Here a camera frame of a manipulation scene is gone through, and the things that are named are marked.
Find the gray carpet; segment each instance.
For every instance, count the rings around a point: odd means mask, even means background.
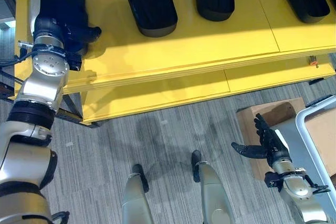
[[[88,129],[56,119],[50,147],[59,157],[55,179],[43,190],[52,212],[69,210],[69,223],[121,223],[121,201],[133,164],[144,166],[155,223],[201,224],[201,190],[192,180],[191,152],[218,172],[236,223],[293,223],[276,189],[253,178],[248,159],[230,147],[242,143],[236,111],[255,104],[335,93],[336,77],[200,102],[104,122]],[[0,102],[0,120],[10,105]]]

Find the brown cardboard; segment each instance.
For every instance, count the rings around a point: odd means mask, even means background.
[[[265,115],[266,122],[267,123],[270,122],[271,123],[270,126],[272,126],[289,119],[291,115],[293,117],[296,116],[296,114],[299,111],[303,110],[304,108],[305,108],[305,102],[303,101],[303,99],[294,98],[289,100],[251,106],[249,108],[237,112],[237,118],[245,144],[260,145],[259,136],[256,133],[254,123],[254,118],[257,113]],[[254,177],[256,179],[264,180],[265,173],[273,171],[272,168],[268,166],[267,161],[265,159],[249,159],[249,160],[251,163]]]
[[[306,127],[329,176],[336,174],[336,108],[309,118]]]

